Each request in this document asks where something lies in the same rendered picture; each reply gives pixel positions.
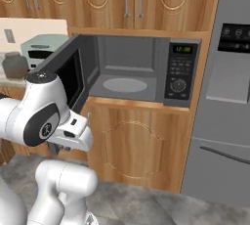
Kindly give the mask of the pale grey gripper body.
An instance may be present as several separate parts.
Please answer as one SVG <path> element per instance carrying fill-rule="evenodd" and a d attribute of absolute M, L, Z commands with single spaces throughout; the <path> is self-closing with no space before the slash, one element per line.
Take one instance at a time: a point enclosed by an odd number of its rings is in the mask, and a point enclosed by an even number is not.
<path fill-rule="evenodd" d="M 89 152 L 93 146 L 93 135 L 88 126 L 85 127 L 80 135 L 65 130 L 57 130 L 48 139 L 48 142 L 75 150 Z"/>

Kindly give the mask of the grey microwave door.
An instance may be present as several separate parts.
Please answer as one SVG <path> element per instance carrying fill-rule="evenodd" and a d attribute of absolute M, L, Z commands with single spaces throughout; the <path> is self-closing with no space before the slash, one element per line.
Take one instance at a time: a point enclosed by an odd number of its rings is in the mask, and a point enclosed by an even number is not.
<path fill-rule="evenodd" d="M 93 35 L 70 37 L 32 72 L 53 72 L 62 81 L 68 107 L 80 113 L 100 76 L 98 42 Z"/>

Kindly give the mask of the grey microwave oven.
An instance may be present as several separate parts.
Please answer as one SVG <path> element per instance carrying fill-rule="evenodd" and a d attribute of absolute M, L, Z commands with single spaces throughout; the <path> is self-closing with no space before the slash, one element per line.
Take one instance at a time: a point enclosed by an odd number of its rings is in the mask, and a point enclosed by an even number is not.
<path fill-rule="evenodd" d="M 198 38 L 97 36 L 96 97 L 187 108 L 196 74 Z"/>

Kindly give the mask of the wooden base cupboard door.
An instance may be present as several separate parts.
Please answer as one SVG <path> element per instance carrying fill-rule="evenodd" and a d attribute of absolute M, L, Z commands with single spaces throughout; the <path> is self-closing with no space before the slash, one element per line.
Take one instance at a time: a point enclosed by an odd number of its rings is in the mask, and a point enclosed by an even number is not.
<path fill-rule="evenodd" d="M 178 194 L 190 133 L 190 110 L 132 100 L 90 97 L 94 145 L 87 154 L 100 179 Z"/>

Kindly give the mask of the grey round jar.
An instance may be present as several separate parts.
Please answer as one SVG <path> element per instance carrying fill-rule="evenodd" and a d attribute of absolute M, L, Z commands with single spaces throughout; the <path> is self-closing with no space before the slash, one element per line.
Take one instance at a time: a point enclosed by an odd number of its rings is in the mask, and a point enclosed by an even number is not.
<path fill-rule="evenodd" d="M 9 52 L 4 56 L 2 68 L 8 79 L 23 79 L 28 73 L 26 57 L 20 52 Z"/>

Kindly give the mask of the pale green toaster oven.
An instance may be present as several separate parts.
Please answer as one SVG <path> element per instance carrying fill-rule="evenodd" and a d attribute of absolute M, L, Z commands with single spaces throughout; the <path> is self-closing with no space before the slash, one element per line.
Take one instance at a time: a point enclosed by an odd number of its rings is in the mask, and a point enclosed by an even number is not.
<path fill-rule="evenodd" d="M 28 69 L 35 69 L 68 40 L 65 34 L 39 34 L 21 44 Z"/>

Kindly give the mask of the grey steel fridge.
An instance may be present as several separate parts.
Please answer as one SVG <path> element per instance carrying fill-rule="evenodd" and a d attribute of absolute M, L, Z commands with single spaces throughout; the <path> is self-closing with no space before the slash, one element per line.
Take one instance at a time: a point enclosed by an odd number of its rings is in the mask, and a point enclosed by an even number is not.
<path fill-rule="evenodd" d="M 219 0 L 182 193 L 250 207 L 250 0 Z"/>

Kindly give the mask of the grey wall socket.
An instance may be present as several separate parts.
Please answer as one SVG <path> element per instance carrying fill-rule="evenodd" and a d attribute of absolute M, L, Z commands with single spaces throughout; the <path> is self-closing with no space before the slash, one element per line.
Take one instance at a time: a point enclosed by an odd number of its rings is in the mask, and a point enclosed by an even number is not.
<path fill-rule="evenodd" d="M 13 31 L 11 29 L 5 29 L 4 32 L 5 32 L 6 39 L 7 39 L 8 43 L 15 43 L 16 42 L 15 36 L 14 36 Z"/>

